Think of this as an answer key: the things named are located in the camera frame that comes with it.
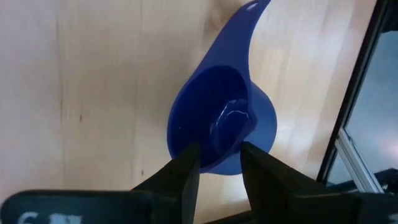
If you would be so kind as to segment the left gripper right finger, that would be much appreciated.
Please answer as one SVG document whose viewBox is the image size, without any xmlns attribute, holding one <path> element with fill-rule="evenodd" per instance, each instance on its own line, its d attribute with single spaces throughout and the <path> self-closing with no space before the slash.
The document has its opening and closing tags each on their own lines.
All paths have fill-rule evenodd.
<svg viewBox="0 0 398 224">
<path fill-rule="evenodd" d="M 358 199 L 329 189 L 250 142 L 242 142 L 244 186 L 258 224 L 357 224 Z"/>
</svg>

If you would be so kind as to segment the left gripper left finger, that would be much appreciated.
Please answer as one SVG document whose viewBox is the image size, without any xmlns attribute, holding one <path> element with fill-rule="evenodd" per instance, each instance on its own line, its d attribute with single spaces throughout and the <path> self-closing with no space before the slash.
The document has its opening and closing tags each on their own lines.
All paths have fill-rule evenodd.
<svg viewBox="0 0 398 224">
<path fill-rule="evenodd" d="M 151 224 L 193 224 L 199 169 L 200 145 L 193 143 L 132 189 L 149 197 Z"/>
</svg>

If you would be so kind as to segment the purple measuring cup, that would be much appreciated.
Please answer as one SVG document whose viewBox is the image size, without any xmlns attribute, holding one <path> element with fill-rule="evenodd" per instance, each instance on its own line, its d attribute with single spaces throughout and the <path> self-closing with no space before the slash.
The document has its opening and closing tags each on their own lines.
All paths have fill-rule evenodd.
<svg viewBox="0 0 398 224">
<path fill-rule="evenodd" d="M 191 143 L 199 143 L 202 174 L 241 174 L 243 141 L 264 152 L 274 143 L 275 108 L 249 71 L 251 37 L 270 1 L 252 0 L 231 16 L 171 107 L 169 153 L 176 158 Z"/>
</svg>

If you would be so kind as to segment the silver aluminium bracket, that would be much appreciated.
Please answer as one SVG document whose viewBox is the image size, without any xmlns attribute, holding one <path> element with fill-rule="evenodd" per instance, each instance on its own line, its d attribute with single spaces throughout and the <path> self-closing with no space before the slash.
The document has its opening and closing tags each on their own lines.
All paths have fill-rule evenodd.
<svg viewBox="0 0 398 224">
<path fill-rule="evenodd" d="M 367 167 L 364 159 L 343 128 L 338 131 L 335 147 L 360 192 L 384 193 L 376 176 Z"/>
</svg>

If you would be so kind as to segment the black aluminium table frame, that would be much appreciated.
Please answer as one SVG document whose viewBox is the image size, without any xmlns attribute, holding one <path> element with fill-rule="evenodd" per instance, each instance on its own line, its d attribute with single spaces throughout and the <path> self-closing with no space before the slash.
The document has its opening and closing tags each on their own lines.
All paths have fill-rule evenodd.
<svg viewBox="0 0 398 224">
<path fill-rule="evenodd" d="M 333 159 L 331 142 L 361 81 L 364 48 L 387 0 L 271 0 L 252 36 L 249 70 L 271 99 L 271 154 L 311 178 Z"/>
</svg>

